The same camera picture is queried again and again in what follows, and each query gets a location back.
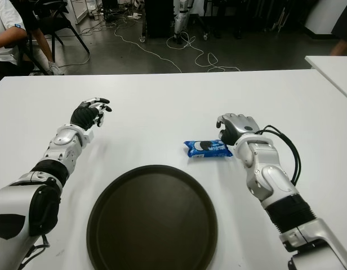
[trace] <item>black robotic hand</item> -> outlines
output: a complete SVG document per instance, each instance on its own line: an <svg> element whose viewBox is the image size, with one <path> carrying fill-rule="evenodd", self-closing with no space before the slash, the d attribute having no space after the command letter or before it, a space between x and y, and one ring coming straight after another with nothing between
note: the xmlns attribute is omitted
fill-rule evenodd
<svg viewBox="0 0 347 270"><path fill-rule="evenodd" d="M246 117L243 114L224 114L219 116L216 127L220 128L221 124L225 125L225 129L220 131L219 137L227 145L234 145L245 133L255 133L260 130L252 117Z"/></svg>
<svg viewBox="0 0 347 270"><path fill-rule="evenodd" d="M104 111L112 111L112 109L107 106L109 103L109 100L98 97L83 101L74 110L70 123L84 130L88 130L94 124L101 127L104 122Z"/></svg>

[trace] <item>gray floor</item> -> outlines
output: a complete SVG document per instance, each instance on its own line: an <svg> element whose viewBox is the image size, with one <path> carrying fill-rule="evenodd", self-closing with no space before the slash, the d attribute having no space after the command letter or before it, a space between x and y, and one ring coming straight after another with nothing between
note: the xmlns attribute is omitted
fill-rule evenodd
<svg viewBox="0 0 347 270"><path fill-rule="evenodd" d="M77 29L81 32L98 22L85 18ZM138 43L142 48L154 52L162 58L170 59L183 73L207 72L209 69L199 67L194 63L200 52L192 48L170 49L166 46L166 39L148 39L146 43L140 43L141 28L142 23L137 22L129 28L117 30L117 34L122 35L128 41ZM205 53L213 53L219 60L218 65L236 66L242 71L309 69L310 65L304 60L306 55L329 55L331 48L337 42L337 40L313 40L301 31L280 34L245 33L243 39L236 40L230 29L222 31L221 39L210 36L209 40L204 41L202 30L197 24L189 26L189 33L197 37L193 46ZM58 35L72 35L72 32L63 30L58 32ZM66 75L179 72L173 64L142 51L135 44L124 42L120 37L115 37L113 29L94 31L91 36L82 37L82 39L91 51L91 59L85 65L64 67ZM75 37L63 37L62 40L65 46L56 42L56 62L59 65L82 63L87 59L86 51ZM173 41L170 41L170 45L178 46ZM43 53L38 50L37 46L35 46L35 51L40 62L44 62L44 66L47 67ZM202 56L198 63L207 65L207 55Z"/></svg>

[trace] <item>blue wrapper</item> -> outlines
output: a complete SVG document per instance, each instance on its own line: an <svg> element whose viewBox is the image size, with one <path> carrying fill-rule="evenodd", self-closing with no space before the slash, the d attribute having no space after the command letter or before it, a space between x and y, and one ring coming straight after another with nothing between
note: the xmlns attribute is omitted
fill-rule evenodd
<svg viewBox="0 0 347 270"><path fill-rule="evenodd" d="M232 153L220 139L214 141L186 141L187 155L192 158L211 158L213 156L232 156Z"/></svg>

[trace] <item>white t-shirt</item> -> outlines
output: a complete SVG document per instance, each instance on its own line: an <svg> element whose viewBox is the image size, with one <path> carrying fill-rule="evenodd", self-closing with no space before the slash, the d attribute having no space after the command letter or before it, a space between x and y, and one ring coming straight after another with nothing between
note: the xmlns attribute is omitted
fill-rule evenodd
<svg viewBox="0 0 347 270"><path fill-rule="evenodd" d="M21 16L10 0L0 0L0 34L13 26L25 29ZM16 54L17 48L0 48L0 61L7 61L17 65Z"/></svg>

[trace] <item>person's arm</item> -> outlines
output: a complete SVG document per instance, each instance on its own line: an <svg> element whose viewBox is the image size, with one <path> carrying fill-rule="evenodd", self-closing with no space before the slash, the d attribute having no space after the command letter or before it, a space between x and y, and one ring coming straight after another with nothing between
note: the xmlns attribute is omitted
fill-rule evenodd
<svg viewBox="0 0 347 270"><path fill-rule="evenodd" d="M22 18L9 0L0 0L0 19L6 29L0 34L0 48L27 37Z"/></svg>
<svg viewBox="0 0 347 270"><path fill-rule="evenodd" d="M18 27L11 27L0 34L0 48L12 44L15 41L19 41L27 37L27 32Z"/></svg>

